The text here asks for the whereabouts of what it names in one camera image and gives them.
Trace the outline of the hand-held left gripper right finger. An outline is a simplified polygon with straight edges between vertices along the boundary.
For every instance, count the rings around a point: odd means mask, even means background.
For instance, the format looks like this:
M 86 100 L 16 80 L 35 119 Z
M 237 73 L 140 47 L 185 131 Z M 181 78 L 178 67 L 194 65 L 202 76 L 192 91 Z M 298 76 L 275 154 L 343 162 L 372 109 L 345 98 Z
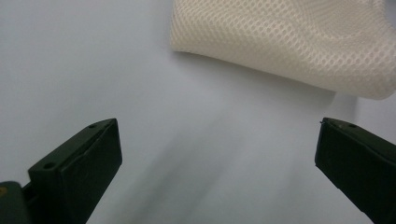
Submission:
M 355 124 L 325 118 L 315 164 L 374 224 L 396 224 L 396 145 Z

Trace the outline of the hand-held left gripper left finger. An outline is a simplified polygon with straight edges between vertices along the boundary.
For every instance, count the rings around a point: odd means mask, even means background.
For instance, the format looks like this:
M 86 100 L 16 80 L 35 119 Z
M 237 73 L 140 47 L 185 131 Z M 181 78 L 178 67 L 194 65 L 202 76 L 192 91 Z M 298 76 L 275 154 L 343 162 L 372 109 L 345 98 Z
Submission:
M 115 119 L 91 124 L 29 170 L 45 224 L 85 224 L 122 164 Z

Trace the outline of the white towel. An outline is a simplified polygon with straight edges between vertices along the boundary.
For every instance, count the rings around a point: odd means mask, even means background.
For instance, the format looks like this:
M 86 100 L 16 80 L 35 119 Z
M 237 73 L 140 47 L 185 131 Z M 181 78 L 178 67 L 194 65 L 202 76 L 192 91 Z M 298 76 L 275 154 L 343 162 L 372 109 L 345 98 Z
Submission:
M 171 47 L 358 97 L 396 92 L 384 0 L 174 0 Z

